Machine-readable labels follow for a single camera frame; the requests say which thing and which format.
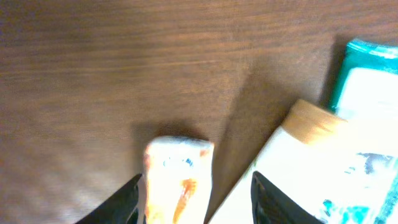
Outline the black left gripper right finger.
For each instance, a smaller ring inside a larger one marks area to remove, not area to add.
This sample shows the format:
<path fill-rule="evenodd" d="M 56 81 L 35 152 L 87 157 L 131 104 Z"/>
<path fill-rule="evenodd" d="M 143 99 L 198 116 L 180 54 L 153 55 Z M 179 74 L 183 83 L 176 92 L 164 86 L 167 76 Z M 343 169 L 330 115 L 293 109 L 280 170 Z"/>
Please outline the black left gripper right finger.
<path fill-rule="evenodd" d="M 253 224 L 323 224 L 258 171 L 252 173 L 251 203 Z"/>

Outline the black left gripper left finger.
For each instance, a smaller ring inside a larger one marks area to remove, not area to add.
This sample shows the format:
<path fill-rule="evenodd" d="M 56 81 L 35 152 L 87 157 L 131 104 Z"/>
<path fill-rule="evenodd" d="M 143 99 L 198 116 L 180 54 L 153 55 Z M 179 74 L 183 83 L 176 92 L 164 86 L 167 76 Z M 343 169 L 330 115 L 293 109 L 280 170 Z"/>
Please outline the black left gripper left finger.
<path fill-rule="evenodd" d="M 76 224 L 138 224 L 139 181 L 141 179 L 142 174 L 135 175 Z"/>

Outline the small orange tissue pack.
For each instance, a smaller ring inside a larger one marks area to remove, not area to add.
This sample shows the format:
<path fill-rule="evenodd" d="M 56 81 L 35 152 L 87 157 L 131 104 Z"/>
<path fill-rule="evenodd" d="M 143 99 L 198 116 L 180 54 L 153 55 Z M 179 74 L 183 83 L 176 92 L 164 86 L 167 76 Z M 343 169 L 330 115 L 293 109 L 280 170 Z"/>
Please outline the small orange tissue pack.
<path fill-rule="evenodd" d="M 160 136 L 144 152 L 147 223 L 203 224 L 212 191 L 212 142 Z"/>

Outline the white tube gold cap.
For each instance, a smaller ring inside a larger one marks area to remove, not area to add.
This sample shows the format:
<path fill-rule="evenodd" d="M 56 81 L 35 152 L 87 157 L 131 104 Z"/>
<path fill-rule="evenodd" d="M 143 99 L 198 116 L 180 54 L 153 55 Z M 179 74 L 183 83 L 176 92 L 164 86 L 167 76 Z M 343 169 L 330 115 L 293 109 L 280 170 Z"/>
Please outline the white tube gold cap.
<path fill-rule="evenodd" d="M 253 223 L 254 171 L 322 223 L 397 223 L 397 119 L 345 120 L 298 100 L 212 223 Z"/>

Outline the green white 3M package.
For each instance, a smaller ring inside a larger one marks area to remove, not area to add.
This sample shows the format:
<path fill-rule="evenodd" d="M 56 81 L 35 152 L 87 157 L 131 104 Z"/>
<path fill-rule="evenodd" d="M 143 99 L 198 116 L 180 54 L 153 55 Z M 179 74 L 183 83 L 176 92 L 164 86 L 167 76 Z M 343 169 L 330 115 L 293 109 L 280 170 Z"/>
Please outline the green white 3M package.
<path fill-rule="evenodd" d="M 347 120 L 397 119 L 397 47 L 348 42 L 329 108 Z"/>

